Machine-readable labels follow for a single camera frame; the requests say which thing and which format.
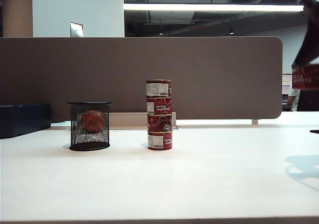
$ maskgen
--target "fluorescent light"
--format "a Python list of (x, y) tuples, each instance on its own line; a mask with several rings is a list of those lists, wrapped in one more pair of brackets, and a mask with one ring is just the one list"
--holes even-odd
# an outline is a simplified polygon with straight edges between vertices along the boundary
[(302, 11), (302, 5), (125, 3), (124, 10), (151, 11)]

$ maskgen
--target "red can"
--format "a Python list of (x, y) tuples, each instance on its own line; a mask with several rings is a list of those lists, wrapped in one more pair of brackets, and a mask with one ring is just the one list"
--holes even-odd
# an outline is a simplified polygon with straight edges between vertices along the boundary
[(148, 114), (149, 132), (167, 132), (172, 130), (171, 114)]
[(316, 90), (319, 88), (319, 64), (304, 65), (293, 71), (293, 88)]
[(171, 80), (147, 80), (147, 97), (171, 97)]
[(148, 148), (151, 150), (168, 150), (172, 148), (172, 132), (149, 132)]
[(171, 97), (147, 98), (148, 114), (171, 114)]

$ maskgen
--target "orange ball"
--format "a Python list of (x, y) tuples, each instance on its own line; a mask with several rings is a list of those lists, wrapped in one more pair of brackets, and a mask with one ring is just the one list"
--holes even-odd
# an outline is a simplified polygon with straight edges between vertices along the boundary
[(100, 132), (105, 126), (106, 118), (100, 111), (87, 111), (81, 116), (81, 124), (88, 133)]

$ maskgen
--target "desk surface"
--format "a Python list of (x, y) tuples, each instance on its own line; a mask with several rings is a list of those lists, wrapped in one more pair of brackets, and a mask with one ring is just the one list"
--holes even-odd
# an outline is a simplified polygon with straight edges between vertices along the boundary
[(179, 120), (167, 151), (145, 130), (111, 130), (91, 152), (69, 150), (65, 126), (2, 139), (1, 222), (318, 223), (319, 112), (248, 122)]

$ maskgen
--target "mesh cup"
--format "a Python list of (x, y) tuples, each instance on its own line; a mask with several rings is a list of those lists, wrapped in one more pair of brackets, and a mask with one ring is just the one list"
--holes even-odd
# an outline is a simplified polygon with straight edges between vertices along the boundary
[(110, 102), (68, 103), (71, 111), (71, 146), (74, 151), (107, 148)]

